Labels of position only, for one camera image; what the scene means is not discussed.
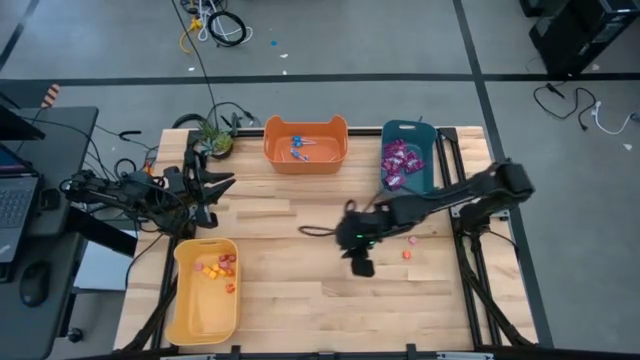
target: wooden tabletop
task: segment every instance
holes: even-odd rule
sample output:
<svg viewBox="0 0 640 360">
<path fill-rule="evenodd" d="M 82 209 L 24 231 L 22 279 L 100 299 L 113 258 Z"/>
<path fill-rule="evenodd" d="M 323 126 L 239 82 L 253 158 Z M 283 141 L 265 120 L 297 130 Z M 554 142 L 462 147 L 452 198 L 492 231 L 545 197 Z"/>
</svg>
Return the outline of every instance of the wooden tabletop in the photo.
<svg viewBox="0 0 640 360">
<path fill-rule="evenodd" d="M 487 142 L 481 127 L 457 130 L 470 177 L 491 163 Z M 156 174 L 182 165 L 187 134 L 164 131 Z M 213 206 L 220 226 L 200 228 L 197 237 L 226 237 L 238 245 L 243 264 L 239 326 L 222 344 L 181 347 L 181 352 L 228 353 L 231 345 L 241 345 L 243 352 L 403 351 L 407 343 L 420 351 L 473 348 L 447 211 L 376 245 L 372 279 L 351 275 L 333 237 L 308 238 L 297 231 L 301 225 L 335 227 L 347 200 L 362 207 L 378 191 L 379 137 L 350 137 L 349 155 L 335 175 L 277 174 L 264 158 L 261 138 L 237 139 L 234 148 L 229 159 L 208 165 L 209 171 L 234 172 L 238 181 Z M 434 162 L 436 185 L 442 185 L 437 158 Z M 451 157 L 449 165 L 455 182 Z M 493 220 L 491 228 L 510 237 L 506 222 Z M 416 245 L 408 244 L 409 235 L 419 239 Z M 136 253 L 155 238 L 142 233 Z M 482 243 L 495 301 L 535 342 L 514 248 L 491 234 Z M 167 246 L 168 239 L 162 239 L 133 267 L 115 348 L 131 341 L 153 311 Z M 403 250 L 412 252 L 410 260 L 402 258 Z M 486 315 L 477 297 L 476 306 L 488 343 Z M 166 324 L 172 316 L 170 309 Z"/>
</svg>

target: potted plant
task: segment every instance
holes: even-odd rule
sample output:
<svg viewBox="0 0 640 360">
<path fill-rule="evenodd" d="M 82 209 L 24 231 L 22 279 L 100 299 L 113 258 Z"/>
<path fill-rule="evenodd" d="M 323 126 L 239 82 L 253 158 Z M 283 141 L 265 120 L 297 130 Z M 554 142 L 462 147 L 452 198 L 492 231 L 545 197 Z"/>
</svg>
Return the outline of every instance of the potted plant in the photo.
<svg viewBox="0 0 640 360">
<path fill-rule="evenodd" d="M 220 131 L 208 121 L 200 123 L 202 133 L 201 143 L 205 149 L 205 154 L 215 159 L 226 159 L 233 151 L 233 138 L 229 133 Z"/>
</svg>

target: candy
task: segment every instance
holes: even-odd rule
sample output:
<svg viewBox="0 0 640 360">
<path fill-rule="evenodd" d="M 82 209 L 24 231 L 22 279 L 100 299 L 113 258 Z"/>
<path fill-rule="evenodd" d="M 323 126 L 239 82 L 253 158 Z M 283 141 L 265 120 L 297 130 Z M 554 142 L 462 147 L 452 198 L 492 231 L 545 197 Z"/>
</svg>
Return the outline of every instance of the candy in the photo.
<svg viewBox="0 0 640 360">
<path fill-rule="evenodd" d="M 390 157 L 382 160 L 382 169 L 387 171 L 389 174 L 397 174 L 402 169 L 403 161 L 398 158 Z"/>
<path fill-rule="evenodd" d="M 407 154 L 407 157 L 404 163 L 404 169 L 406 170 L 407 174 L 414 173 L 422 169 L 423 167 L 424 167 L 424 161 L 420 160 L 420 158 L 415 152 L 410 151 Z"/>
<path fill-rule="evenodd" d="M 407 179 L 400 174 L 395 174 L 387 176 L 386 178 L 384 178 L 384 181 L 387 183 L 387 186 L 391 189 L 391 191 L 395 191 L 401 188 L 402 185 L 407 182 Z"/>
<path fill-rule="evenodd" d="M 403 150 L 406 151 L 407 150 L 407 143 L 404 142 L 404 140 L 402 139 L 398 139 L 398 140 L 393 140 L 390 143 L 387 143 L 384 146 L 384 152 L 392 152 L 394 150 Z"/>
<path fill-rule="evenodd" d="M 407 159 L 407 151 L 405 149 L 393 149 L 392 151 L 386 152 L 385 157 L 394 157 L 400 159 L 404 163 Z"/>
</svg>

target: orange bin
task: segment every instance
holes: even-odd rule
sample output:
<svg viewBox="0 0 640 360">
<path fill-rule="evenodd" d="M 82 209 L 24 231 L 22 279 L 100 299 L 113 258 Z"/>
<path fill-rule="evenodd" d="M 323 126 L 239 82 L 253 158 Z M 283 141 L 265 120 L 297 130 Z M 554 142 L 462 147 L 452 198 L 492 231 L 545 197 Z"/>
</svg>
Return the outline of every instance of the orange bin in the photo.
<svg viewBox="0 0 640 360">
<path fill-rule="evenodd" d="M 295 148 L 309 161 L 291 154 L 294 136 L 301 136 L 315 144 Z M 333 174 L 340 170 L 347 156 L 347 121 L 334 115 L 325 123 L 284 122 L 272 116 L 264 129 L 264 154 L 273 168 L 281 174 Z"/>
<path fill-rule="evenodd" d="M 176 247 L 178 292 L 173 322 L 167 339 L 178 346 L 218 344 L 227 340 L 238 324 L 240 300 L 240 258 L 235 243 L 228 239 L 189 240 Z M 230 263 L 234 276 L 212 279 L 196 268 L 213 268 L 220 255 L 235 255 Z M 227 292 L 228 284 L 235 291 Z"/>
</svg>

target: table leg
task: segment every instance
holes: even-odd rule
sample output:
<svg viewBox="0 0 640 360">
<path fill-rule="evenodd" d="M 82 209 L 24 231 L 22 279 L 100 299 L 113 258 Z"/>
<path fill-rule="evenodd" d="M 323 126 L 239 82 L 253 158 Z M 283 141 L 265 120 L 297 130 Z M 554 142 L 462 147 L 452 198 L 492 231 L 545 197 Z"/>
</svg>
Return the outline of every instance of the table leg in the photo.
<svg viewBox="0 0 640 360">
<path fill-rule="evenodd" d="M 136 238 L 74 207 L 69 210 L 66 228 L 67 231 L 77 231 L 87 240 L 120 254 L 131 257 L 135 254 L 138 242 Z"/>
</svg>

